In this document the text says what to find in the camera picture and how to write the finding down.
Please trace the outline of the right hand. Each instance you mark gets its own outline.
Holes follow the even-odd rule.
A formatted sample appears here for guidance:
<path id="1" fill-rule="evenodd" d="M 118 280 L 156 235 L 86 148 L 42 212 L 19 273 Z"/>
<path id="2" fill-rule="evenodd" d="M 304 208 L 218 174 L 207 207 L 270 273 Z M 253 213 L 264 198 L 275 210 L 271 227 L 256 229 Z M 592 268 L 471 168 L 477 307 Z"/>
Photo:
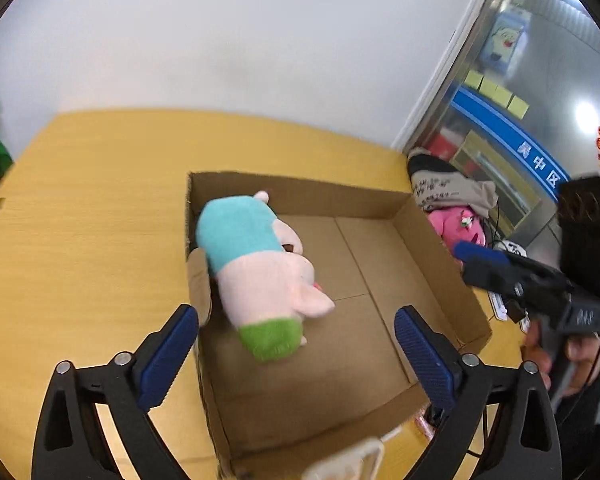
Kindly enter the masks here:
<path id="1" fill-rule="evenodd" d="M 547 389 L 552 385 L 550 371 L 554 361 L 545 351 L 542 326 L 538 320 L 530 322 L 526 338 L 520 348 L 521 359 L 535 362 Z M 563 396 L 573 396 L 591 385 L 600 374 L 600 337 L 572 336 L 564 345 L 564 356 L 574 364 L 573 375 Z"/>

